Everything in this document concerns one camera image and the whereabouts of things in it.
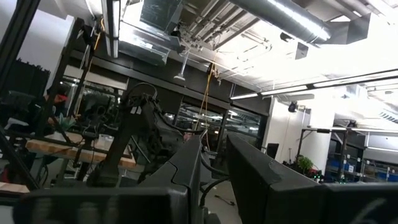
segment potted plant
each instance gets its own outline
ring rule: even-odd
[[[310,169],[312,169],[313,162],[305,156],[300,156],[297,158],[297,165],[301,173],[306,174]]]

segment ventilation duct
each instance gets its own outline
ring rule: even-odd
[[[182,0],[129,0],[120,23],[120,52],[153,65],[165,65],[171,50],[181,53],[176,28]]]
[[[263,21],[307,43],[330,39],[326,23],[290,0],[230,0]]]

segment robotic arm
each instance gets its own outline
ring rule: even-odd
[[[132,135],[145,139],[147,149],[152,155],[151,159],[156,159],[161,154],[166,158],[164,161],[167,161],[183,143],[182,134],[177,127],[166,122],[156,99],[152,96],[147,94],[128,96],[121,102],[120,113],[121,124],[108,155],[96,166],[87,180],[87,185],[90,187],[116,186],[119,179],[118,164]]]

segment ceiling pipe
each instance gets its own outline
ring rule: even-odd
[[[191,38],[196,39],[196,37],[204,30],[206,27],[211,24],[213,20],[215,20],[231,3],[229,1],[224,1],[220,7],[216,9],[216,11],[209,16],[206,22],[194,33],[192,34]]]
[[[331,37],[326,23],[290,0],[230,1],[306,43],[323,43]]]
[[[260,21],[259,18],[255,18],[253,21],[249,22],[244,27],[240,28],[240,30],[236,31],[234,34],[229,36],[227,39],[223,40],[221,43],[216,45],[213,50],[218,50],[220,47],[224,46],[226,43],[228,43],[229,41],[233,40],[235,37],[245,33],[248,29],[250,29],[252,26],[254,26],[259,21]]]
[[[350,20],[359,18],[358,15],[356,15],[355,13],[353,13],[352,11],[350,11],[349,9],[338,3],[336,0],[323,0],[323,1],[328,5],[330,5],[331,7],[335,8],[337,11],[342,13],[342,15],[346,16]]]
[[[218,21],[217,24],[214,24],[214,26],[201,37],[201,40],[206,40],[207,38],[211,37],[211,35],[218,31],[224,23],[230,21],[236,15],[236,13],[241,10],[242,9],[238,6],[234,6],[225,16],[220,19],[220,21]]]
[[[358,12],[361,16],[368,15],[372,13],[370,8],[366,7],[361,1],[359,0],[341,0],[348,6],[352,7],[356,12]]]
[[[232,18],[229,22],[227,22],[225,25],[221,26],[219,31],[216,31],[211,35],[211,37],[203,37],[202,39],[205,40],[205,42],[210,42],[214,39],[216,39],[218,36],[224,34],[227,30],[232,28],[232,26],[235,26],[236,23],[238,23],[244,16],[246,16],[248,12],[246,11],[241,11],[238,15],[236,15],[234,18]]]
[[[200,15],[195,19],[195,21],[190,25],[188,31],[192,32],[198,24],[209,14],[209,12],[216,6],[219,0],[211,0],[206,7],[202,10]]]

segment white wall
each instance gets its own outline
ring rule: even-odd
[[[289,157],[292,162],[295,160],[299,149],[301,129],[307,127],[310,120],[308,113],[305,116],[303,111],[290,113],[287,108],[288,106],[280,103],[277,98],[272,99],[269,122],[262,144],[263,147],[266,147],[269,143],[279,143],[275,157],[278,162],[288,162]]]
[[[15,3],[16,0],[5,0],[0,4],[0,37],[3,37],[7,29]],[[47,87],[52,83],[72,24],[73,17],[71,16],[61,19],[37,10],[19,51],[18,58],[21,58],[23,62],[40,65],[50,71]]]

